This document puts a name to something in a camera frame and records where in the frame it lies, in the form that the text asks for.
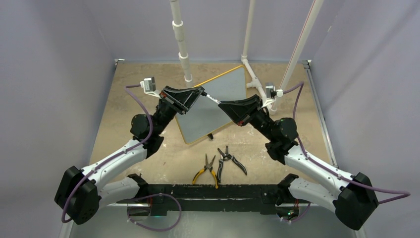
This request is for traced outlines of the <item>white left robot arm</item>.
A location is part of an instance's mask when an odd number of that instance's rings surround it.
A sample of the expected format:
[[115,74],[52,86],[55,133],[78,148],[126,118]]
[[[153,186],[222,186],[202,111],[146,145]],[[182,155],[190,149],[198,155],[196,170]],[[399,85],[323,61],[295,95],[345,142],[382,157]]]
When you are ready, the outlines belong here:
[[143,110],[131,120],[132,139],[95,164],[81,169],[72,166],[64,172],[54,198],[62,208],[62,223],[74,221],[80,225],[92,218],[105,199],[99,191],[127,168],[155,154],[164,141],[162,132],[176,114],[186,114],[206,94],[201,86],[187,89],[165,86],[157,95],[156,111],[150,114],[130,88],[124,89]]

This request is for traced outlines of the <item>white whiteboard marker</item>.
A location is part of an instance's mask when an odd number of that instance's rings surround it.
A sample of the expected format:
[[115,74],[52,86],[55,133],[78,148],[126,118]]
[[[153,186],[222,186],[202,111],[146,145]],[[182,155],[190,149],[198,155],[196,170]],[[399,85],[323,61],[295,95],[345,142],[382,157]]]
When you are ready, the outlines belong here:
[[220,101],[215,99],[214,97],[212,97],[210,94],[206,93],[206,92],[202,92],[202,95],[209,98],[210,100],[212,100],[213,102],[215,102],[216,104],[220,104]]

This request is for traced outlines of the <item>yellow framed whiteboard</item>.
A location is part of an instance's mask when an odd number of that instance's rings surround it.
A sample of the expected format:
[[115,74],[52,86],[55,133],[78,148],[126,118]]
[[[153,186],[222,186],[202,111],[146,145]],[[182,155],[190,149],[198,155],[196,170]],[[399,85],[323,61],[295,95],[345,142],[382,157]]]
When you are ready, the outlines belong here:
[[[197,86],[203,87],[207,94],[219,101],[245,99],[245,68],[237,66]],[[186,114],[177,114],[175,119],[186,144],[192,144],[232,123],[218,105],[205,96],[200,96]]]

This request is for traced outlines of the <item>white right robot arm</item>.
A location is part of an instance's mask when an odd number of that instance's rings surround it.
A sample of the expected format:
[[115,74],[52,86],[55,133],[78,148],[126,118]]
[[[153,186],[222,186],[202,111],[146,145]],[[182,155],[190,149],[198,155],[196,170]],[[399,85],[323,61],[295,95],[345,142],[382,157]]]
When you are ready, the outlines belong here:
[[273,120],[258,95],[234,101],[220,101],[218,107],[238,126],[252,125],[269,140],[265,147],[269,156],[295,168],[316,183],[300,177],[287,178],[278,188],[285,202],[303,199],[322,206],[347,227],[358,231],[379,206],[372,183],[363,173],[353,175],[315,157],[297,142],[297,125],[293,118]]

